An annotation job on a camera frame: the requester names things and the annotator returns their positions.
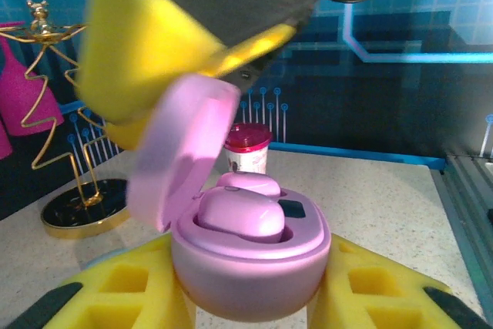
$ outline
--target earbud charging case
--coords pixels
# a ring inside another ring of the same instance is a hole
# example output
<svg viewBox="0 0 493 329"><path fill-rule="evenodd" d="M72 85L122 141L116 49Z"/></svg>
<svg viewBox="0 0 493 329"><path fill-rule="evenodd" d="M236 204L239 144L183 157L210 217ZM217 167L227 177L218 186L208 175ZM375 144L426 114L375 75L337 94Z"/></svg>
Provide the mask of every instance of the earbud charging case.
<svg viewBox="0 0 493 329"><path fill-rule="evenodd" d="M196 305L233 321L273 321L294 314L317 292L331 237L317 205L282 188L275 197L286 215L279 243L256 243L197 225L200 201L209 191L201 189L239 98L239 89L227 82L199 75L178 79L144 132L129 177L127 208L160 232L171 230L173 267Z"/></svg>

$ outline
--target pink earbud case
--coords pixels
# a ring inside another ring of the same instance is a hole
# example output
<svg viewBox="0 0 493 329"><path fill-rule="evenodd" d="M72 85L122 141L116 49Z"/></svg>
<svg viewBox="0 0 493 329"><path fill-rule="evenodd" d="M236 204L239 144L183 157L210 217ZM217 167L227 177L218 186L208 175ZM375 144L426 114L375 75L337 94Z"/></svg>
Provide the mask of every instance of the pink earbud case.
<svg viewBox="0 0 493 329"><path fill-rule="evenodd" d="M161 98L128 183L133 217L171 230L189 298L234 321L272 321L316 293L330 230L317 205L259 173L226 173L201 191L233 124L240 91L188 75Z"/></svg>

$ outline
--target gold wire tree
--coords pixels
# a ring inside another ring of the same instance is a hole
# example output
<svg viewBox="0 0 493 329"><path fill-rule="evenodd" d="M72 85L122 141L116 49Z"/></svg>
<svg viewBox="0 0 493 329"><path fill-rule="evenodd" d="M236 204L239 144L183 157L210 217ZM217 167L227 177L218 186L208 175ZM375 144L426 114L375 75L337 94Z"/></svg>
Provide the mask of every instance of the gold wire tree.
<svg viewBox="0 0 493 329"><path fill-rule="evenodd" d="M101 135L100 137L95 138L94 140L84 143L82 146L83 156L86 165L89 169L92 185L94 186L94 194L92 194L91 196L86 196L83 189L85 184L82 184L81 181L82 174L79 173L79 170L77 169L74 153L66 152L54 158L44 160L44 162L42 162L42 159L45 156L45 153L48 150L53 140L53 136L55 135L56 127L58 124L57 119L54 116L52 116L33 123L29 122L32 115L38 108L39 103L42 101L42 98L45 94L49 82L49 78L47 75L31 76L33 69L39 64L39 61L44 56L46 51L50 49L57 56L64 59L74 67L72 69L66 70L64 72L64 76L73 86L76 86L75 80L73 79L72 75L78 71L79 64L77 63L77 61L74 61L73 59L69 58L67 55L62 53L59 49L55 47L55 45L65 40L69 40L73 38L75 35L82 32L87 26L84 24L76 24L70 26L54 26L47 19L49 15L47 9L48 2L45 0L40 3L34 3L33 1L28 0L27 6L30 8L32 17L34 18L31 22L30 27L26 28L20 26L11 26L11 27L0 28L0 36L4 36L8 39L15 40L21 43L38 44L41 46L41 50L39 51L38 55L35 57L34 62L26 69L24 73L24 77L26 80L42 79L43 80L42 89L37 99L35 100L34 104L32 105L32 108L27 112L27 114L22 119L21 126L23 128L29 128L33 126L42 125L44 123L52 123L52 126L51 129L49 130L49 134L45 143L43 144L42 148L39 150L38 155L32 161L31 168L33 170L38 170L47 165L50 165L54 162L57 162L61 159L68 157L72 165L72 169L76 181L76 189L79 193L79 197L81 200L78 207L75 208L79 208L79 210L80 209L88 210L92 206L101 204L104 200L104 196L100 191L99 184L96 179L96 175L94 173L93 164L91 163L91 159L89 157L88 147L91 146L92 144L97 143L98 141L104 140L106 138L106 135ZM94 122L89 117L86 117L86 115L82 113L84 108L85 107L81 107L77 110L79 116L81 116L88 123L100 128L101 130L104 130L104 128L101 125ZM102 227L102 225L104 224L103 221L105 221L107 217L115 216L115 213L113 212L113 215L107 214L108 212L104 210L104 207L102 206L101 208L102 208L102 216L96 217L96 219L101 219L101 220L94 220L93 217L92 220L89 220L89 222L86 223L86 225L82 225L82 226L78 225L77 227L71 227L70 225L53 227L53 225L50 225L50 223L47 222L45 218L42 217L42 219L43 219L43 223L47 227L47 231L51 235L56 237L79 238L79 237L87 237L87 236L95 235L97 233L101 233L103 231L107 231L113 228L116 224L121 223L126 218L126 216L120 215L119 220L114 220L113 223L105 223L106 224L105 227Z"/></svg>

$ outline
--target earbud case lid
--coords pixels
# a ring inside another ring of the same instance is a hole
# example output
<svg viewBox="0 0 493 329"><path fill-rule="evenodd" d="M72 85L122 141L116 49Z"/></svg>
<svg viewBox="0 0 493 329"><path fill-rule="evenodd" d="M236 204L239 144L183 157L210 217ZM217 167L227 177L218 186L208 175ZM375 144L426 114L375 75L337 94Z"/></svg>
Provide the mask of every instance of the earbud case lid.
<svg viewBox="0 0 493 329"><path fill-rule="evenodd" d="M202 75L180 77L146 127L127 183L127 210L166 232L201 191L233 124L240 91Z"/></svg>

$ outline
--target red cup lid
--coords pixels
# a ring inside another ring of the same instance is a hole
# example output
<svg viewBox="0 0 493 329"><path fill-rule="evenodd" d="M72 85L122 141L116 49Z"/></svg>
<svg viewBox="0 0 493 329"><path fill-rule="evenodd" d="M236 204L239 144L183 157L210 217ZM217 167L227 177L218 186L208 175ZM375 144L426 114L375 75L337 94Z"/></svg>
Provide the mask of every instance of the red cup lid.
<svg viewBox="0 0 493 329"><path fill-rule="evenodd" d="M235 123L224 148L235 153L249 153L265 148L271 141L269 126L262 123Z"/></svg>

